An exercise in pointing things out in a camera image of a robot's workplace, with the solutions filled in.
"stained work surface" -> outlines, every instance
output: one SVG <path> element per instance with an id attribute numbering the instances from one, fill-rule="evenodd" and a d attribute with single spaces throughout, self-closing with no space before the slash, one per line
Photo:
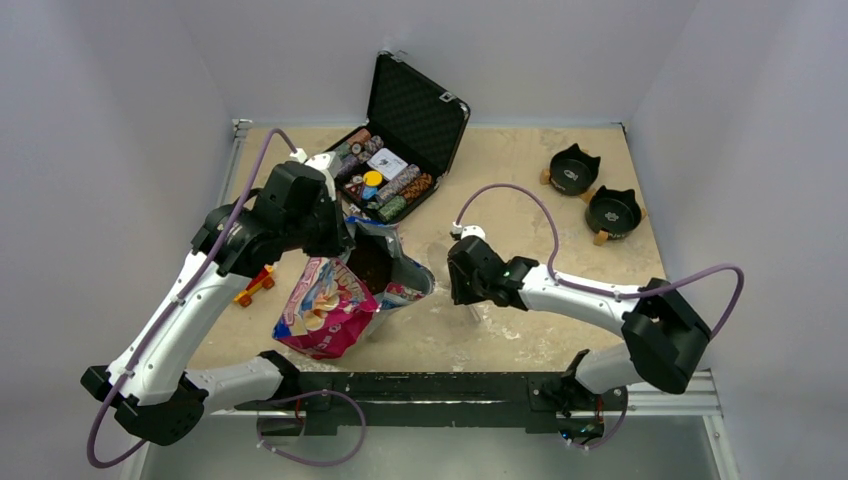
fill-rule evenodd
<path id="1" fill-rule="evenodd" d="M 286 131 L 311 155 L 351 129 Z M 266 132 L 250 131 L 235 176 L 233 198 L 244 185 Z M 451 222 L 471 194 L 495 182 L 527 187 L 551 210 L 560 236 L 560 252 L 554 264 L 557 270 L 611 284 L 644 285 L 651 277 L 664 277 L 650 217 L 628 238 L 596 247 L 583 220 L 583 202 L 539 184 L 539 174 L 551 156 L 575 142 L 590 155 L 602 157 L 595 187 L 634 188 L 643 204 L 624 135 L 618 128 L 469 128 L 439 190 L 399 227 L 407 254 L 433 270 L 438 282 L 433 295 L 393 314 L 343 358 L 317 362 L 271 338 L 271 329 L 306 263 L 302 253 L 288 253 L 277 266 L 277 286 L 257 293 L 248 308 L 229 306 L 189 367 L 240 363 L 260 351 L 276 349 L 303 370 L 559 371 L 579 350 L 614 345 L 620 340 L 612 334 L 567 317 L 498 308 L 489 302 L 472 310 L 454 306 L 450 299 L 446 258 L 453 243 L 448 234 Z M 257 185 L 264 184 L 273 166 L 287 158 L 282 140 L 275 138 Z M 478 197 L 463 224 L 482 226 L 489 244 L 505 260 L 521 255 L 544 263 L 553 248 L 551 230 L 541 210 L 513 190 L 492 190 Z"/>

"small toy car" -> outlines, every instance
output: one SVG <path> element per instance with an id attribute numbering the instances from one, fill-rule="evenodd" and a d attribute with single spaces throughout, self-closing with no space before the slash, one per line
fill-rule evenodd
<path id="1" fill-rule="evenodd" d="M 250 281 L 250 283 L 247 284 L 247 288 L 242 290 L 242 292 L 238 295 L 236 295 L 236 298 L 234 298 L 233 301 L 235 303 L 238 303 L 242 307 L 247 307 L 248 305 L 253 303 L 252 295 L 255 295 L 260 288 L 268 290 L 270 288 L 273 288 L 274 285 L 276 285 L 276 283 L 274 282 L 274 277 L 271 276 L 273 272 L 274 267 L 266 265 L 265 268 L 263 268 L 262 271 L 259 272 L 259 275 L 257 275 L 253 280 Z"/>

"pink snack bag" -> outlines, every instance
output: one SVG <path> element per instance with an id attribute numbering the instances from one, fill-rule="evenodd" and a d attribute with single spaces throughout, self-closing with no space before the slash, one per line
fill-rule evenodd
<path id="1" fill-rule="evenodd" d="M 359 339 L 379 303 L 337 258 L 311 258 L 274 338 L 316 359 L 337 358 Z"/>

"poker chip case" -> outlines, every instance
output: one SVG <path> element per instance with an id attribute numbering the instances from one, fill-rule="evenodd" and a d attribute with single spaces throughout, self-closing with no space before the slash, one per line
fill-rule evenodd
<path id="1" fill-rule="evenodd" d="M 456 95 L 391 52 L 380 52 L 374 67 L 365 122 L 327 151 L 338 150 L 347 155 L 353 153 L 351 147 L 355 151 L 360 150 L 354 137 L 366 129 L 372 138 L 379 136 L 385 148 L 410 166 L 417 165 L 420 175 L 431 176 L 432 182 L 426 191 L 395 213 L 390 222 L 381 218 L 380 207 L 375 208 L 374 202 L 363 200 L 345 188 L 352 178 L 371 170 L 367 162 L 363 161 L 352 169 L 345 168 L 344 174 L 336 177 L 338 192 L 359 209 L 360 216 L 385 223 L 401 221 L 435 193 L 442 178 L 450 171 L 470 115 L 468 104 Z"/>

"stack of poker chips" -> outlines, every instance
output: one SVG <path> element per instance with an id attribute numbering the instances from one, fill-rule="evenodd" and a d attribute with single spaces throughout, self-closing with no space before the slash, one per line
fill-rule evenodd
<path id="1" fill-rule="evenodd" d="M 350 182 L 348 182 L 347 185 L 345 185 L 345 190 L 347 190 L 348 193 L 353 195 L 353 198 L 361 198 L 362 197 L 362 190 L 364 188 L 365 188 L 365 182 L 364 182 L 364 179 L 362 178 L 362 175 L 354 175 L 350 179 Z"/>
<path id="2" fill-rule="evenodd" d="M 362 163 L 358 157 L 350 154 L 342 159 L 342 166 L 339 167 L 339 173 L 336 174 L 336 178 L 345 178 L 353 172 L 353 169 L 359 166 Z"/>
<path id="3" fill-rule="evenodd" d="M 334 151 L 336 152 L 337 157 L 345 158 L 346 156 L 350 155 L 350 144 L 342 143 L 341 145 L 336 147 Z"/>
<path id="4" fill-rule="evenodd" d="M 422 193 L 426 192 L 433 185 L 433 177 L 424 173 L 416 178 L 406 188 L 404 188 L 398 196 L 389 200 L 389 202 L 377 212 L 380 220 L 388 222 L 395 218 L 407 205 L 411 204 Z"/>
<path id="5" fill-rule="evenodd" d="M 390 198 L 394 197 L 413 180 L 421 175 L 421 170 L 418 165 L 408 165 L 402 172 L 397 174 L 389 183 L 383 186 L 377 195 L 374 195 L 374 200 L 380 205 L 385 204 Z"/>
<path id="6" fill-rule="evenodd" d="M 362 146 L 365 148 L 365 151 L 374 155 L 377 153 L 377 150 L 383 148 L 383 139 L 379 135 L 374 135 L 370 140 L 365 142 Z"/>
<path id="7" fill-rule="evenodd" d="M 371 132 L 365 130 L 364 128 L 360 129 L 358 132 L 347 138 L 347 143 L 353 145 L 354 143 L 358 143 L 362 145 L 363 143 L 371 140 Z"/>
<path id="8" fill-rule="evenodd" d="M 364 128 L 360 129 L 348 137 L 345 143 L 342 143 L 336 148 L 336 155 L 342 159 L 342 164 L 336 177 L 345 178 L 350 175 L 357 165 L 371 160 L 371 155 L 380 148 L 383 148 L 383 139 L 379 135 L 372 137 L 368 130 Z"/>

